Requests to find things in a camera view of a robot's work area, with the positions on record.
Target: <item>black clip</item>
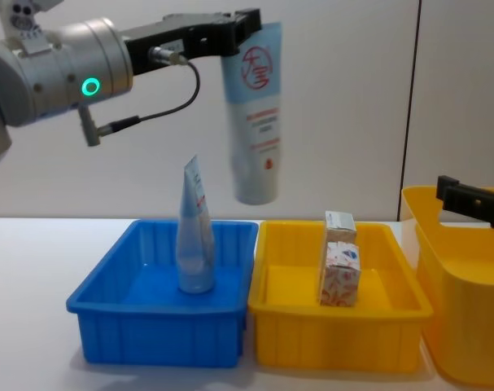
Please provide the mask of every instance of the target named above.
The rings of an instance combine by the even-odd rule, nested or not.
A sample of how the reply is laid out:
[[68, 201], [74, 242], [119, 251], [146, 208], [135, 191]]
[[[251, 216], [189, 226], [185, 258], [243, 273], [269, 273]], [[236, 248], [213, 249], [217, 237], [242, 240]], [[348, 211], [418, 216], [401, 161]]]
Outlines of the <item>black clip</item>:
[[494, 191], [462, 185], [442, 175], [436, 187], [436, 198], [444, 202], [444, 210], [490, 222], [494, 228]]

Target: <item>green indicator light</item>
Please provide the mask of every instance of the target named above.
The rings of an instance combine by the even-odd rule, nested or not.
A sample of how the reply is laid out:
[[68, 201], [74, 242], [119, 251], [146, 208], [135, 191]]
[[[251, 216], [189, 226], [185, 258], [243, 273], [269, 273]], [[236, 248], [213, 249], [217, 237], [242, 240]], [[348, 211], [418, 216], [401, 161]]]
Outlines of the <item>green indicator light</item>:
[[82, 94], [85, 96], [93, 96], [100, 91], [100, 80], [96, 77], [85, 79], [82, 83]]

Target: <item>yellow plastic tray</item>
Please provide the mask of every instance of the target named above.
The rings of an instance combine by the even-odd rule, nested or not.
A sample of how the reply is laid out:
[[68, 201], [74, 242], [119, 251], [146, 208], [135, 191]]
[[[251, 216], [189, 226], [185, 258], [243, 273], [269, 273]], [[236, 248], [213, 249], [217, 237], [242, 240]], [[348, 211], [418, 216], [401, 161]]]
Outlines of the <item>yellow plastic tray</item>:
[[275, 367], [414, 371], [432, 310], [390, 228], [357, 224], [356, 306], [320, 306], [321, 222], [261, 224], [248, 305], [256, 357]]
[[446, 376], [494, 386], [494, 230], [441, 225], [435, 194], [403, 191], [405, 215], [416, 220], [417, 277], [435, 312], [424, 339]]

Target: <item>white wall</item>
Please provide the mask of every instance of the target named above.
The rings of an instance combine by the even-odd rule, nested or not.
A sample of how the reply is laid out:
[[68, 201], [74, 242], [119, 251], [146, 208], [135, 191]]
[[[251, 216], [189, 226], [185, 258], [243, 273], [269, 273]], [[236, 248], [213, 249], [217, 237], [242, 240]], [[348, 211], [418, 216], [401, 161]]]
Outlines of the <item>white wall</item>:
[[406, 185], [494, 185], [494, 0], [424, 0]]
[[[254, 208], [234, 200], [219, 60], [200, 59], [203, 87], [193, 106], [100, 147], [85, 146], [76, 113], [11, 130], [14, 145], [0, 164], [0, 216], [175, 216], [182, 167], [198, 153], [214, 217], [317, 218], [341, 209], [394, 218], [417, 0], [68, 0], [40, 21], [52, 29], [106, 16], [127, 29], [173, 12], [244, 7], [261, 7], [263, 21], [284, 28], [276, 202]], [[188, 70], [153, 72], [138, 77], [130, 94], [94, 106], [94, 117], [101, 125], [158, 112], [192, 89]]]

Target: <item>red logo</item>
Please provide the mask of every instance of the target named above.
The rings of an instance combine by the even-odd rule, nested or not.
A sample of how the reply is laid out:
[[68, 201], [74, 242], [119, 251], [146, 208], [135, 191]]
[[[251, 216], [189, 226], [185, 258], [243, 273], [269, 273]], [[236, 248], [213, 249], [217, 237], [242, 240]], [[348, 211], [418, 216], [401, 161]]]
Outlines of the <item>red logo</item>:
[[268, 85], [272, 72], [272, 57], [266, 49], [253, 46], [243, 56], [241, 76], [245, 84], [253, 90], [260, 90]]

